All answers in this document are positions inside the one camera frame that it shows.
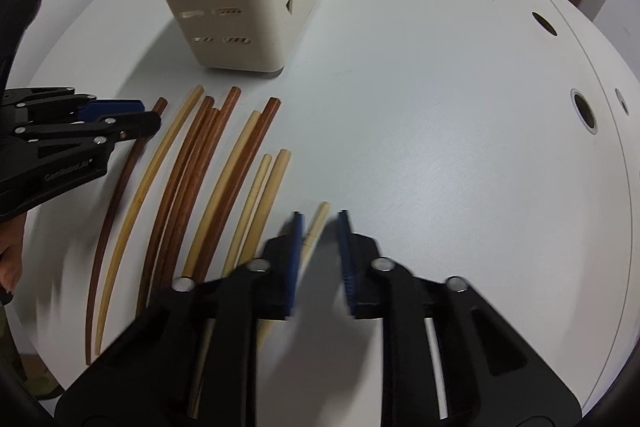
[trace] tabletop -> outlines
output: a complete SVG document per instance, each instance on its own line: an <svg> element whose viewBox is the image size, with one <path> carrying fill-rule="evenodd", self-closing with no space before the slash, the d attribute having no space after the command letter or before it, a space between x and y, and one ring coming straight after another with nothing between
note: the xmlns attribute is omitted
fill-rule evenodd
<svg viewBox="0 0 640 427"><path fill-rule="evenodd" d="M287 148L292 159L263 239L274 237L294 210L310 217L319 201L329 201L332 214L348 209L355 231L376 238L384 255L416 275L469 279L584 405L615 376L606 368L623 362L625 349L616 351L616 342L632 344L637 330L630 317L640 309L636 295L625 306L635 273L632 206L640 193L640 155L633 154L632 129L640 128L633 120L640 86L600 39L564 0L319 0L284 70L255 74L200 68L164 0L94 0L31 85L75 86L148 106L164 96L165 122L197 84L217 100L231 86L242 89L196 202L182 260L244 121L270 96L279 97L282 107L258 154ZM609 72L625 86L627 120L613 98L615 86L607 84ZM596 134L580 120L573 90L593 109ZM163 133L134 172L124 209ZM146 244L179 142L127 245L107 343L134 316ZM14 302L64 386L85 368L95 243L128 148L117 146L104 178L30 213ZM248 179L256 168L257 162ZM214 257L208 279L220 275L223 260L221 253ZM260 423L375 425L381 345L377 321L348 316L329 222L294 318L274 328L258 357Z"/></svg>

